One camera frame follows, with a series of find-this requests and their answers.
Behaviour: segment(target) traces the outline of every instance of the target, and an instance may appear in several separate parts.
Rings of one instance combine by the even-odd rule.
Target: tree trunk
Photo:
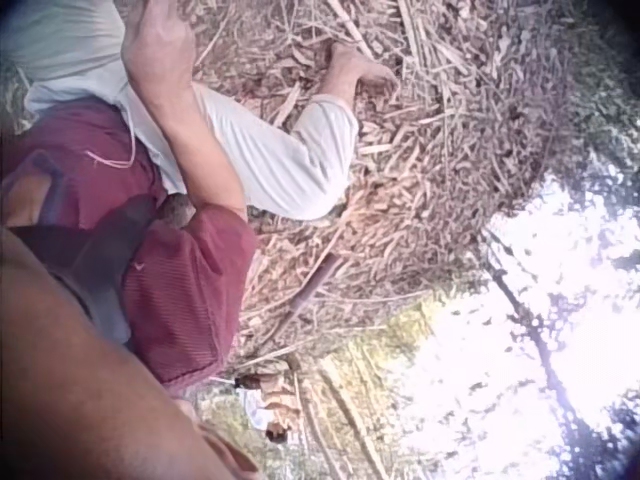
[[[295,354],[289,354],[287,356],[287,363],[289,364],[289,368],[295,372],[299,372],[301,368],[300,360]],[[322,432],[320,431],[320,427],[318,425],[318,420],[316,419],[315,412],[313,411],[313,401],[311,397],[311,388],[309,386],[309,380],[306,378],[300,379],[300,407],[302,407],[302,412],[304,413],[304,418],[309,425],[309,430],[311,431],[311,436],[315,440],[316,444],[320,448],[322,452],[322,456],[324,457],[325,462],[327,462],[327,466],[329,467],[329,474],[333,480],[346,480],[342,472],[340,471],[340,467],[336,462],[335,458],[329,451],[327,447],[327,442],[325,442],[324,437],[322,436]]]
[[[338,370],[331,359],[325,358],[320,362],[319,372],[320,376],[329,388],[331,396],[338,404],[338,407],[347,419],[347,423],[353,430],[353,434],[360,444],[360,449],[367,459],[371,470],[373,470],[375,478],[378,480],[389,480],[389,476],[382,464],[382,459],[378,455],[378,452],[373,445],[373,441],[369,438],[369,435],[367,435],[364,422],[362,421],[357,408],[353,404],[349,393],[345,388],[343,388]]]

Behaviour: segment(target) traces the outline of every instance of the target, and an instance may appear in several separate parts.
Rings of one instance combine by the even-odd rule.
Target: knee
[[[298,198],[287,216],[306,221],[322,218],[338,203],[346,187],[347,181],[344,178],[323,179]]]

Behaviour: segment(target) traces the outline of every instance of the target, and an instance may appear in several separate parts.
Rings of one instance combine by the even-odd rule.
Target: dried grass
[[[554,157],[567,56],[553,4],[184,2],[196,79],[285,130],[317,89],[331,40],[358,45],[402,81],[390,99],[360,95],[351,187],[331,215],[253,216],[260,254],[232,365],[249,360],[328,251],[344,264],[266,351],[325,353],[423,294],[473,282],[465,253],[496,211],[526,200]]]

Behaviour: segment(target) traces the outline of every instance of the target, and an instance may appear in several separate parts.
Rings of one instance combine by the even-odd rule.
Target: sky
[[[550,317],[553,296],[578,305],[545,341],[577,413],[598,430],[610,423],[604,407],[640,389],[640,272],[611,263],[640,246],[634,214],[612,220],[593,194],[576,209],[551,178],[525,211],[488,227],[513,249],[510,256],[494,244],[490,259],[520,301],[541,318]],[[403,446],[442,459],[432,479],[538,480],[557,468],[548,454],[562,444],[553,396],[532,342],[514,342],[521,332],[512,313],[493,282],[452,299],[415,365],[394,370],[403,395],[414,398],[402,415],[417,427]]]

